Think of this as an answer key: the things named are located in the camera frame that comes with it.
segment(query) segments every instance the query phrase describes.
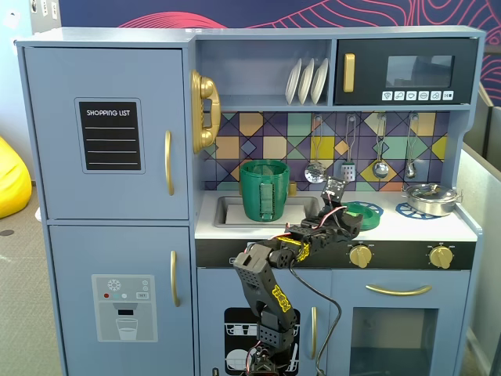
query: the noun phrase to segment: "robotic arm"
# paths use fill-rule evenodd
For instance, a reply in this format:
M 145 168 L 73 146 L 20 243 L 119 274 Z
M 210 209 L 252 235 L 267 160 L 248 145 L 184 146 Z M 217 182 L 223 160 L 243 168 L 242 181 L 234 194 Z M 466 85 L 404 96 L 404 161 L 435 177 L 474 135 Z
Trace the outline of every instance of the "robotic arm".
M 322 192 L 324 208 L 300 226 L 259 241 L 240 253 L 233 266 L 243 285 L 243 293 L 258 318 L 258 344 L 247 375 L 278 376 L 290 362 L 297 318 L 287 296 L 276 283 L 272 268 L 288 268 L 318 251 L 334 251 L 336 244 L 359 235 L 362 216 L 347 214 L 341 205 L 345 182 L 329 177 Z

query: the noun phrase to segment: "microwave window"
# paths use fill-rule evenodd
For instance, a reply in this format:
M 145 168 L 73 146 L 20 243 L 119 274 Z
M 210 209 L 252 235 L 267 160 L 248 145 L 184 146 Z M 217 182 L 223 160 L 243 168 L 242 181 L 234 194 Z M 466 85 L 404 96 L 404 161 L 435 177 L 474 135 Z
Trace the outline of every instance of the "microwave window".
M 452 56 L 389 56 L 388 88 L 448 88 Z

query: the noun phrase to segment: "colorful tile backsplash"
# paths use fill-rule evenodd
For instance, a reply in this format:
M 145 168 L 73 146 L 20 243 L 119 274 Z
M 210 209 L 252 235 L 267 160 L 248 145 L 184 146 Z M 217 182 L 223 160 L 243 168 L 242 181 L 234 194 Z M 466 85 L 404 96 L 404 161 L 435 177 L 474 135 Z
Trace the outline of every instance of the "colorful tile backsplash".
M 415 183 L 439 183 L 447 143 L 448 112 L 419 113 L 419 128 L 412 124 L 413 157 L 416 177 L 405 177 L 408 151 L 409 112 L 387 112 L 386 137 L 382 143 L 382 126 L 377 138 L 377 113 L 355 115 L 348 127 L 347 113 L 237 112 L 223 114 L 215 145 L 203 150 L 206 190 L 238 190 L 240 166 L 254 159 L 276 159 L 290 166 L 290 180 L 299 190 L 321 190 L 323 183 L 311 184 L 305 178 L 310 161 L 318 160 L 329 175 L 341 177 L 341 165 L 348 159 L 355 162 L 356 181 L 347 190 L 400 191 Z M 322 121 L 315 121 L 320 115 Z M 385 179 L 374 176 L 372 166 L 377 159 L 377 140 L 382 158 L 390 166 Z

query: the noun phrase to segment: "toy kitchen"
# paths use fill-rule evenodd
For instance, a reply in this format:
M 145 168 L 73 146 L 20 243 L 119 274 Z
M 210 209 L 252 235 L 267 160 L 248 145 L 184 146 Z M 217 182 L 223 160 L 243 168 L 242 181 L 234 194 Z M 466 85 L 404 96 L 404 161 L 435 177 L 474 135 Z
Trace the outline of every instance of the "toy kitchen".
M 484 40 L 18 41 L 63 373 L 459 375 L 482 232 L 456 178 Z

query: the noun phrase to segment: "oven window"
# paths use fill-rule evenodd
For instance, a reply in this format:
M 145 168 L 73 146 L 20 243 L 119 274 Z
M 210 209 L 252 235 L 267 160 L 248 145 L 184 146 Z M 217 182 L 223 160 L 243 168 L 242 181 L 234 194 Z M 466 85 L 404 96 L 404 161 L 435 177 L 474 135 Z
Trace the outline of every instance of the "oven window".
M 389 56 L 388 88 L 448 88 L 452 56 Z
M 429 375 L 437 309 L 354 308 L 350 376 Z

